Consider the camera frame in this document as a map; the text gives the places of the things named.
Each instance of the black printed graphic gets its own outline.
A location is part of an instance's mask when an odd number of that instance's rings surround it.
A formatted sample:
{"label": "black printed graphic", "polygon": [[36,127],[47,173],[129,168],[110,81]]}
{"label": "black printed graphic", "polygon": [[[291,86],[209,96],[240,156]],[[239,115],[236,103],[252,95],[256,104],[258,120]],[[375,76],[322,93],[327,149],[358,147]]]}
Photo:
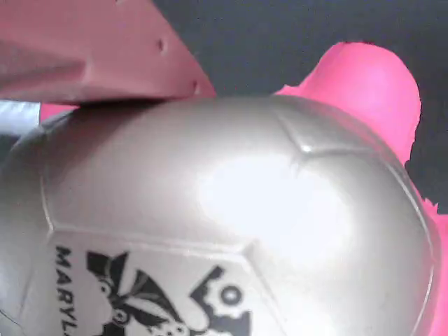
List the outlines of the black printed graphic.
{"label": "black printed graphic", "polygon": [[242,309],[244,293],[232,284],[225,283],[225,270],[215,266],[192,290],[190,298],[208,317],[208,327],[194,330],[188,327],[170,302],[167,294],[145,272],[138,269],[130,290],[122,293],[121,281],[126,270],[129,253],[114,257],[87,252],[87,268],[93,273],[101,291],[113,309],[111,321],[103,325],[99,336],[127,335],[132,320],[147,329],[153,336],[249,336],[251,313]]}

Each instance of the pink plastic piece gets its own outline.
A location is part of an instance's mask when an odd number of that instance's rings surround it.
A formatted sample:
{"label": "pink plastic piece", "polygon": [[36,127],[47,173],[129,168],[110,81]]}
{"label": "pink plastic piece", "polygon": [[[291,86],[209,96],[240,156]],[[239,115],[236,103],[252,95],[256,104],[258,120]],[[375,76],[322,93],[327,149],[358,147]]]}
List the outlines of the pink plastic piece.
{"label": "pink plastic piece", "polygon": [[59,113],[72,111],[75,108],[76,106],[42,104],[41,112],[39,113],[39,122],[42,123],[44,120],[56,116]]}
{"label": "pink plastic piece", "polygon": [[[337,106],[363,121],[405,164],[410,158],[420,118],[419,89],[412,74],[392,52],[364,43],[338,43],[297,87],[293,95]],[[442,244],[437,308],[429,336],[448,335],[448,215],[425,199],[426,213],[436,222]]]}
{"label": "pink plastic piece", "polygon": [[0,98],[214,96],[150,0],[0,0]]}

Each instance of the dark gray background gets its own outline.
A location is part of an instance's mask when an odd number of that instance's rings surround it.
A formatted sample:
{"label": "dark gray background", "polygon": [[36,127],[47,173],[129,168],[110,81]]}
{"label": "dark gray background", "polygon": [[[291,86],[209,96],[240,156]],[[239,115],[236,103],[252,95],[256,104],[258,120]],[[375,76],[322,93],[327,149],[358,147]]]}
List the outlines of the dark gray background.
{"label": "dark gray background", "polygon": [[339,41],[371,41],[398,54],[422,98],[407,170],[448,213],[448,1],[155,0],[219,95],[297,85]]}

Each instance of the hole in pink plastic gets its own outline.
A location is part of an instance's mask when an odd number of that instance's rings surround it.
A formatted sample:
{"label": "hole in pink plastic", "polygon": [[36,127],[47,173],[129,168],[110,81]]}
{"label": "hole in pink plastic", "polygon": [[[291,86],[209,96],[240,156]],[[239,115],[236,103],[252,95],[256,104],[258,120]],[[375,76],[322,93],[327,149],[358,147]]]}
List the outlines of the hole in pink plastic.
{"label": "hole in pink plastic", "polygon": [[159,38],[157,40],[157,48],[159,49],[159,52],[161,54],[165,53],[167,51],[167,42],[164,41],[162,38]]}
{"label": "hole in pink plastic", "polygon": [[195,80],[193,82],[193,90],[194,90],[193,92],[195,95],[198,95],[199,93],[201,93],[201,87],[200,87],[199,83],[197,82],[197,80]]}

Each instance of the soccer ball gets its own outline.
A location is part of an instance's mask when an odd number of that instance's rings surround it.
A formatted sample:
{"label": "soccer ball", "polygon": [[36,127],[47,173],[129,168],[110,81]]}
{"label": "soccer ball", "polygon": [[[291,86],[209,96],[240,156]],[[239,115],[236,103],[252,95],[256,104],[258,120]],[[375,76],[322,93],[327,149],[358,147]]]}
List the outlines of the soccer ball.
{"label": "soccer ball", "polygon": [[306,99],[81,108],[1,169],[2,336],[425,335],[439,254],[392,152]]}

